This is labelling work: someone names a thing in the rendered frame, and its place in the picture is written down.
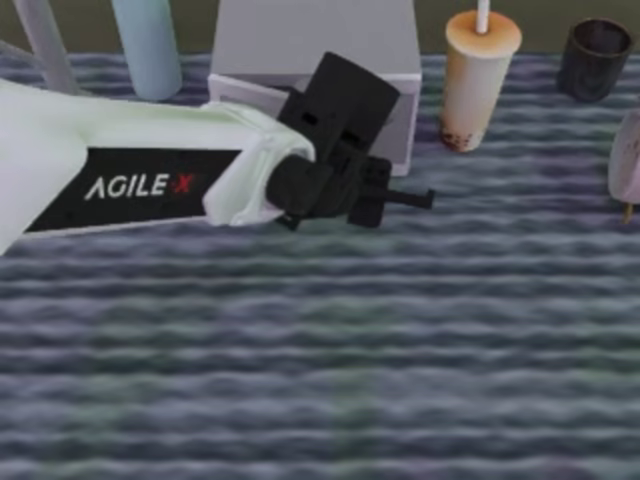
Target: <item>dark olive background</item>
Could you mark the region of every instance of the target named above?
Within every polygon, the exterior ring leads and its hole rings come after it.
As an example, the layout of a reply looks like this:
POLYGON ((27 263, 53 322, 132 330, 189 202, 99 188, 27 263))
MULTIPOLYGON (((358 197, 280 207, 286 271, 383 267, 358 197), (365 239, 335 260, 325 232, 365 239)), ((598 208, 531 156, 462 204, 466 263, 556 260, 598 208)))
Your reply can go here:
MULTIPOLYGON (((50 0, 67 48, 72 52, 120 50, 109 0, 50 0)), ((180 49, 209 50, 218 0, 172 0, 180 49)), ((513 18, 524 32, 523 51, 559 53, 572 23, 607 16, 640 31, 640 2, 631 0, 493 0, 494 9, 513 18)), ((473 8, 474 0, 415 0, 423 53, 443 52, 443 29, 455 12, 473 8)), ((0 0, 0 37, 23 48, 24 32, 13 2, 0 0)))

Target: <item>light blue cylinder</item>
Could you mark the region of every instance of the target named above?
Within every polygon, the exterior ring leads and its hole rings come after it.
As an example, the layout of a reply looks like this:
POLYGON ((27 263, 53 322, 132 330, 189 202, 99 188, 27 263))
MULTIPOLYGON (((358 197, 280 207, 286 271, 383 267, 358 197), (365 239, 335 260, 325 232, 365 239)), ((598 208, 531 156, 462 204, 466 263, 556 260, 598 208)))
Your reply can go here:
POLYGON ((182 88, 169 0, 111 0, 131 82, 143 100, 161 101, 182 88))

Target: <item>cup rim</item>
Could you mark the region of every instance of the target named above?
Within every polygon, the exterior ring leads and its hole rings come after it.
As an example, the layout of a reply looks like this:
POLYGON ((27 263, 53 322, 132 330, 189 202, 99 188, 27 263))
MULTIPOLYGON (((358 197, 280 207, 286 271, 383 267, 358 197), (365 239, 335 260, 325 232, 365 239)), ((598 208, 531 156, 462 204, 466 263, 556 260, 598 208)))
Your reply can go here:
POLYGON ((611 20, 610 18, 607 18, 607 17, 587 17, 587 18, 583 18, 582 20, 579 20, 579 21, 575 22, 571 26, 571 30, 569 31, 569 39, 570 39, 571 43, 576 48, 578 48, 579 50, 582 50, 584 53, 587 53, 587 54, 589 54, 591 56, 600 57, 600 58, 624 57, 625 55, 627 55, 629 52, 631 52, 635 48, 635 44, 636 44, 636 36, 632 35, 627 27, 622 25, 620 22, 616 22, 615 20, 611 20), (591 50, 589 48, 586 48, 584 45, 581 45, 580 42, 578 42, 576 40, 576 35, 575 35, 576 29, 580 25, 582 25, 584 23, 587 23, 587 22, 593 22, 594 20, 597 20, 599 22, 606 22, 606 23, 609 23, 609 24, 614 25, 617 28, 619 28, 622 32, 625 33, 625 35, 627 35, 627 37, 629 37, 629 46, 625 50, 623 50, 622 52, 618 52, 618 53, 599 53, 599 52, 596 52, 596 51, 591 50))

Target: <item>gray box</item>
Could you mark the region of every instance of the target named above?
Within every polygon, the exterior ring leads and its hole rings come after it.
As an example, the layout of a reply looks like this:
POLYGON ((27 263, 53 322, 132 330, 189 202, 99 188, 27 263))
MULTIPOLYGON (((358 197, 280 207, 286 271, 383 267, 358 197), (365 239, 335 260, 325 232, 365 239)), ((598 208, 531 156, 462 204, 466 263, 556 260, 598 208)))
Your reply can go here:
MULTIPOLYGON (((402 176, 422 86, 415 22, 413 0, 221 0, 211 73, 304 90, 327 51, 374 72, 402 96, 371 153, 402 176)), ((210 89, 215 82, 213 75, 210 89)), ((239 97, 226 99, 251 104, 239 97)))

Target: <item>black mug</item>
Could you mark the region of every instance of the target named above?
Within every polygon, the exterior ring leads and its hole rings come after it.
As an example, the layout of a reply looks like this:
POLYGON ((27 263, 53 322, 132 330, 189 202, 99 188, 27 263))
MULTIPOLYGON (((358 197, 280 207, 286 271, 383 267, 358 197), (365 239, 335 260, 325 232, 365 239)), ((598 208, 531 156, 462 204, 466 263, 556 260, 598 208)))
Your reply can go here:
POLYGON ((635 38, 619 23, 582 20, 569 31, 558 89, 581 102, 602 100, 618 81, 634 44, 635 38))

